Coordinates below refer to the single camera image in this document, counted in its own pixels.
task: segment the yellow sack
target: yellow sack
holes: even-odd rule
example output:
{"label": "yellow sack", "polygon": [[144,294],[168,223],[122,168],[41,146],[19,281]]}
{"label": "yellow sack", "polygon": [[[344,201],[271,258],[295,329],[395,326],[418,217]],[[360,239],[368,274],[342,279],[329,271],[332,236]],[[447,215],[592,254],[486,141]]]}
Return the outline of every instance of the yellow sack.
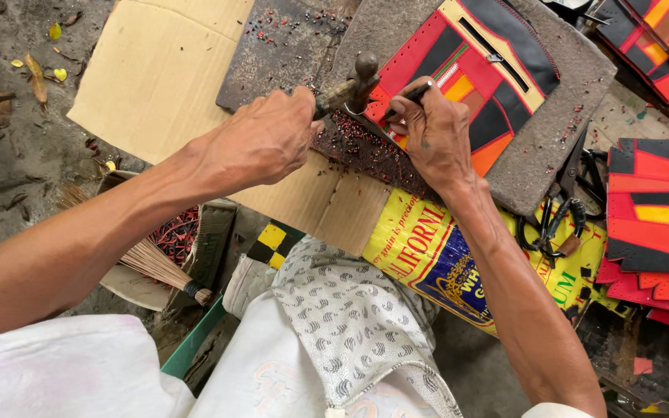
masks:
{"label": "yellow sack", "polygon": [[[538,218],[541,211],[541,208],[537,210]],[[510,232],[515,233],[512,214],[504,211],[500,214]],[[570,219],[562,222],[557,236],[564,240],[572,230]],[[532,242],[538,234],[528,226],[526,236]],[[554,270],[549,268],[540,252],[525,253],[560,308],[581,307],[585,303],[580,298],[583,287],[590,288],[590,298],[594,301],[609,309],[618,306],[618,300],[608,299],[592,289],[606,239],[605,230],[588,223],[580,249],[570,258],[557,259]],[[561,242],[552,241],[554,249],[558,244]],[[445,207],[395,188],[381,212],[363,257],[454,315],[497,335],[468,245]],[[581,267],[589,269],[591,277],[581,277]],[[619,315],[626,314],[626,309],[619,308],[618,311],[621,311]]]}

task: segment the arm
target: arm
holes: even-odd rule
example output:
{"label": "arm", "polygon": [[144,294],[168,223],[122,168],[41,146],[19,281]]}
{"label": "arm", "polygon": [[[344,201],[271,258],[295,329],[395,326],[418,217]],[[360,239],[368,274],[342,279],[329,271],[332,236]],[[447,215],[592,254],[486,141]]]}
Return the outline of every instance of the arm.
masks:
{"label": "arm", "polygon": [[0,244],[0,332],[79,304],[144,236],[195,204],[301,167],[323,128],[314,96],[274,91],[161,164]]}
{"label": "arm", "polygon": [[407,152],[425,181],[456,219],[482,278],[487,304],[510,363],[532,404],[567,404],[595,417],[607,415],[598,379],[575,331],[553,301],[471,166],[467,106],[444,98],[433,86],[424,108],[404,97],[423,77],[391,101],[407,125]]}

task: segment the hand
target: hand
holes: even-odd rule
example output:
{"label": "hand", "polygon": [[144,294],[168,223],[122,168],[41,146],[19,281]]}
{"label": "hand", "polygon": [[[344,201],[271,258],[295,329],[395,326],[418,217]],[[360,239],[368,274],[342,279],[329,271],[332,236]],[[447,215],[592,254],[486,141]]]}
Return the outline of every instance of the hand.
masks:
{"label": "hand", "polygon": [[[389,103],[396,116],[389,118],[399,135],[409,135],[407,154],[425,181],[439,194],[477,179],[471,165],[469,111],[463,103],[446,99],[433,84],[422,97],[422,106],[404,95],[430,77],[420,77],[399,91]],[[404,119],[406,126],[398,123]]]}
{"label": "hand", "polygon": [[197,199],[273,185],[306,163],[312,138],[324,129],[322,121],[311,122],[315,106],[306,87],[290,97],[275,90],[192,140],[170,157],[171,164],[183,167],[182,175],[201,194]]}

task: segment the zipper pull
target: zipper pull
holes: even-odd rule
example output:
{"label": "zipper pull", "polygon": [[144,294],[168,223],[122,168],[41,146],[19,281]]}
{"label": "zipper pull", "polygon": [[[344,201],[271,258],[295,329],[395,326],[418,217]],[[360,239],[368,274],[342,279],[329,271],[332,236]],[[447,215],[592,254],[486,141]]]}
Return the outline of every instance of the zipper pull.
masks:
{"label": "zipper pull", "polygon": [[487,56],[487,61],[489,61],[489,62],[503,62],[503,61],[505,61],[505,58],[503,58],[503,56],[498,54],[498,53],[490,53]]}

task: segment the fingernail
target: fingernail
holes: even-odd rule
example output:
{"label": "fingernail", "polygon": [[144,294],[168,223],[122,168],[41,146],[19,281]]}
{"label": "fingernail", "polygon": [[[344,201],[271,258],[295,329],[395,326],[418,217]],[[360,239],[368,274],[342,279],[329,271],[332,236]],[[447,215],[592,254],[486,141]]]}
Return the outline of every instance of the fingernail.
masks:
{"label": "fingernail", "polygon": [[406,108],[404,107],[404,105],[399,103],[396,100],[391,102],[391,109],[393,109],[395,112],[399,113],[400,115],[403,115],[404,112],[406,111]]}

